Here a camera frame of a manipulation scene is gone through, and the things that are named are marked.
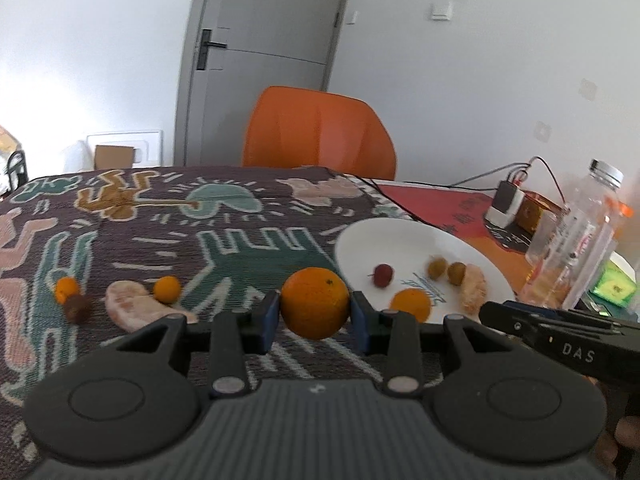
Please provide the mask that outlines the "person's right hand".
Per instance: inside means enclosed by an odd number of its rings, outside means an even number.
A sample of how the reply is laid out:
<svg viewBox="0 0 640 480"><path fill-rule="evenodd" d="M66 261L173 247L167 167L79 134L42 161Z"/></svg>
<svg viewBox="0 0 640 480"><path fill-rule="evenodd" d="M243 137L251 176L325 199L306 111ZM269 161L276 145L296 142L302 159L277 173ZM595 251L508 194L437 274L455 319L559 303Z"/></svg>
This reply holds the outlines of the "person's right hand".
<svg viewBox="0 0 640 480"><path fill-rule="evenodd" d="M606 403L605 430L594 456L612 479L639 478L639 390L627 391L619 386L594 384Z"/></svg>

